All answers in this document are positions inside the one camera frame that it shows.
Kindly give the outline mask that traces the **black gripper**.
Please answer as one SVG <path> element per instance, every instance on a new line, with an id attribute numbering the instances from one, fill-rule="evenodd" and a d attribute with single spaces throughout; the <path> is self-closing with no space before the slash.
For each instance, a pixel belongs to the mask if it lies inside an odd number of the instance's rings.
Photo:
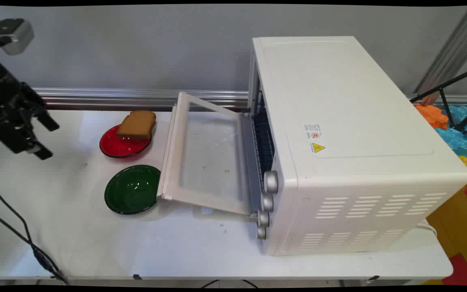
<path id="1" fill-rule="evenodd" d="M 21 82 L 0 63 L 0 142 L 13 153 L 28 152 L 41 160 L 53 153 L 41 144 L 26 124 L 37 118 L 48 131 L 56 131 L 59 124 L 50 116 L 46 102 L 26 82 Z"/>

